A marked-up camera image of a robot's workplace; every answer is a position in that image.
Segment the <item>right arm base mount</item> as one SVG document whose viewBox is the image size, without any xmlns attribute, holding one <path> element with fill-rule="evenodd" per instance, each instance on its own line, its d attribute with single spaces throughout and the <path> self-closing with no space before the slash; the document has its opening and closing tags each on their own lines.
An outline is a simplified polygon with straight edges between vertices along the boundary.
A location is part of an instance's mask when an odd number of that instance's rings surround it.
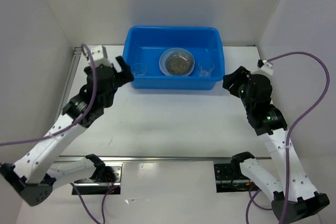
<svg viewBox="0 0 336 224">
<path fill-rule="evenodd" d="M 214 164 L 214 175 L 217 193 L 233 193 L 249 191 L 254 183 L 242 175 L 234 175 L 230 163 Z"/>
</svg>

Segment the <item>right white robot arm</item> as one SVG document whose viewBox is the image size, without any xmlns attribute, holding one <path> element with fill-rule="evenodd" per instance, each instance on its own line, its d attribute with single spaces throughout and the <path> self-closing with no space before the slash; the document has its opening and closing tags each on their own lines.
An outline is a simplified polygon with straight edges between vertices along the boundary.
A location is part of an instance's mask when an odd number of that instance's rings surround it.
<svg viewBox="0 0 336 224">
<path fill-rule="evenodd" d="M 273 66 L 267 62 L 255 72 L 240 66 L 223 77 L 223 88 L 242 101 L 248 123 L 264 143 L 279 177 L 260 166 L 250 152 L 234 155 L 230 172 L 235 178 L 247 177 L 254 182 L 269 198 L 280 223 L 293 223 L 317 214 L 330 200 L 308 178 L 290 139 L 287 122 L 272 103 L 272 72 Z"/>
</svg>

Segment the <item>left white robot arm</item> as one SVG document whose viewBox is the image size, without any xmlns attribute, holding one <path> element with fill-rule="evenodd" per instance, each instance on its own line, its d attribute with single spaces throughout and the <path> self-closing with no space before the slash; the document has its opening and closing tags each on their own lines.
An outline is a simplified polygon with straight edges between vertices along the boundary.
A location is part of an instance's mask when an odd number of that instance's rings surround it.
<svg viewBox="0 0 336 224">
<path fill-rule="evenodd" d="M 1 164 L 1 176 L 31 207 L 44 202 L 53 190 L 80 179 L 116 181 L 113 169 L 95 154 L 63 168 L 53 166 L 59 155 L 113 105 L 117 90 L 134 80 L 122 56 L 116 57 L 121 71 L 116 70 L 105 46 L 89 48 L 82 44 L 81 51 L 89 62 L 84 68 L 86 84 L 64 106 L 45 136 L 33 140 L 35 146 L 26 155 L 13 164 Z"/>
</svg>

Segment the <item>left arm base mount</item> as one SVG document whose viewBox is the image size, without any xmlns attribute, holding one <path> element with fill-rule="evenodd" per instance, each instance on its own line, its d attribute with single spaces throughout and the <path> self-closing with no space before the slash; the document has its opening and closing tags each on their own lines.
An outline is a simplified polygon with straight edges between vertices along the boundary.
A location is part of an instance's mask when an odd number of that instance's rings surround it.
<svg viewBox="0 0 336 224">
<path fill-rule="evenodd" d="M 110 191 L 110 195 L 119 195 L 121 193 L 122 166 L 121 162 L 107 162 L 106 167 L 112 169 L 112 175 L 103 175 L 98 180 L 83 178 L 73 184 L 80 194 L 84 196 L 104 195 L 108 191 Z"/>
</svg>

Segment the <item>clear plastic cup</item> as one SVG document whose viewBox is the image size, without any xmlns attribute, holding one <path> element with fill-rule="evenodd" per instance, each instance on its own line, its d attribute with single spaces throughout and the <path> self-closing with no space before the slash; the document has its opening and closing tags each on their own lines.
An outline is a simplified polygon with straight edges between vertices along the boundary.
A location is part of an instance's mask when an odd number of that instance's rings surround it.
<svg viewBox="0 0 336 224">
<path fill-rule="evenodd" d="M 202 78 L 211 77 L 212 72 L 215 66 L 214 63 L 210 60 L 203 60 L 198 63 L 199 76 Z"/>
<path fill-rule="evenodd" d="M 141 77 L 146 75 L 146 65 L 142 63 L 135 63 L 131 66 L 131 72 L 134 77 Z"/>
</svg>

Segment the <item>clear textured plate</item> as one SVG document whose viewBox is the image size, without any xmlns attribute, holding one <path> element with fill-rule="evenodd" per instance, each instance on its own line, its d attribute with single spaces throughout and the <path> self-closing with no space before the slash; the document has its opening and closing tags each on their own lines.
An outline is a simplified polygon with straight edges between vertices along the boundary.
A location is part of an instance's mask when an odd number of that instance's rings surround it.
<svg viewBox="0 0 336 224">
<path fill-rule="evenodd" d="M 171 53 L 165 61 L 165 67 L 168 73 L 174 76 L 187 75 L 192 70 L 193 66 L 193 57 L 182 52 Z"/>
</svg>

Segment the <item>blue plastic plate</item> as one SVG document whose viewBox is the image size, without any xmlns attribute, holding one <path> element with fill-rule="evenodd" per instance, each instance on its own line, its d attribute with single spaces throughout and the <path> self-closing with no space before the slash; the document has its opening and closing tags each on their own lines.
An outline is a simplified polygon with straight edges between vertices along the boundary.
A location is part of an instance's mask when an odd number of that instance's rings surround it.
<svg viewBox="0 0 336 224">
<path fill-rule="evenodd" d="M 167 57 L 171 54 L 171 53 L 174 53 L 174 52 L 182 52 L 182 53 L 186 53 L 186 54 L 189 54 L 190 56 L 193 57 L 194 59 L 194 56 L 186 49 L 183 49 L 183 48 L 170 48 L 168 50 L 166 50 L 164 53 L 162 53 L 161 57 L 160 57 L 160 60 L 159 60 L 159 67 L 160 67 L 160 70 L 161 72 L 166 75 L 166 76 L 174 76 L 170 73 L 168 73 L 166 67 L 165 67 L 165 61 L 167 59 Z M 192 70 L 185 76 L 189 76 L 193 70 L 194 70 L 194 66 L 192 68 Z"/>
</svg>

